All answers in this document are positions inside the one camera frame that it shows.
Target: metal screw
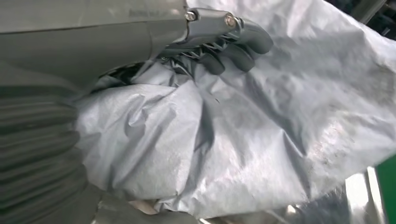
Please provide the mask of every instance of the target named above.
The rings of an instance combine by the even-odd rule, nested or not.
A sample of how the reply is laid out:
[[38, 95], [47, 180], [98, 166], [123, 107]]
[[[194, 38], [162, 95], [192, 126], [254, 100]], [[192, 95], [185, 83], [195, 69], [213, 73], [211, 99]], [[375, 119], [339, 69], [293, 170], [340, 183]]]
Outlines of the metal screw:
[[187, 21], [194, 21], [197, 19], [197, 16], [193, 12], [187, 12], [184, 17], [186, 18]]
[[235, 25], [236, 25], [236, 20], [231, 13], [226, 14], [225, 21], [229, 27], [235, 27]]

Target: gray tarp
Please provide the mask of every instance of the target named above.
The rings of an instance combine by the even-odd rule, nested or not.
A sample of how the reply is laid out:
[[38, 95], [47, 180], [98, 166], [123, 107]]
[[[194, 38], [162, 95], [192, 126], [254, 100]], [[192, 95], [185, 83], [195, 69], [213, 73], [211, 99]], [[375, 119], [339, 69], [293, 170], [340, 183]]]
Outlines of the gray tarp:
[[396, 43], [321, 0], [190, 0], [260, 24], [250, 72], [156, 65], [78, 102], [92, 183], [208, 218], [324, 195], [396, 153]]
[[313, 201], [281, 209], [200, 219], [202, 224], [386, 224], [374, 168]]

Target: green object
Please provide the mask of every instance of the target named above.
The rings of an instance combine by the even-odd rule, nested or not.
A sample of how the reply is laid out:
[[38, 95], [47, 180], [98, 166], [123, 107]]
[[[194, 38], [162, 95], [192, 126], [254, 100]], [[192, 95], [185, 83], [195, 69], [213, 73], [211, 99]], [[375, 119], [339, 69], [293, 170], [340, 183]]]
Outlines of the green object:
[[396, 224], [396, 156], [377, 167], [382, 198], [389, 224]]

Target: wrinkled fabric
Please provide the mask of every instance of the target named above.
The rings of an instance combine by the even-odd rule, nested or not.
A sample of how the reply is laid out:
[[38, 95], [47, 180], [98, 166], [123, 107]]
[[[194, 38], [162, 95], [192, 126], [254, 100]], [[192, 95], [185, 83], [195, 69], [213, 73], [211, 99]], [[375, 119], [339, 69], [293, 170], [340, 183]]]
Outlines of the wrinkled fabric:
[[313, 201], [281, 209], [200, 219], [203, 224], [386, 224], [375, 169], [354, 174]]
[[189, 6], [248, 18], [274, 47], [248, 73], [222, 58], [220, 76], [164, 68], [169, 82], [140, 78], [79, 101], [92, 183], [209, 218], [319, 198], [396, 153], [394, 41], [321, 0]]

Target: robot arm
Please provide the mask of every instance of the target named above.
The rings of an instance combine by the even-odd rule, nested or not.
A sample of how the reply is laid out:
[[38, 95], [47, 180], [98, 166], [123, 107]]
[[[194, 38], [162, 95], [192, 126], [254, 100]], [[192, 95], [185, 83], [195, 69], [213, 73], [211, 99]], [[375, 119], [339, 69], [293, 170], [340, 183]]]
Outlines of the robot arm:
[[183, 213], [144, 215], [92, 186], [73, 147], [72, 100], [128, 64], [185, 56], [219, 74], [217, 55], [248, 70], [245, 47], [262, 54], [270, 46], [254, 23], [188, 11], [183, 0], [0, 2], [0, 223], [195, 223]]

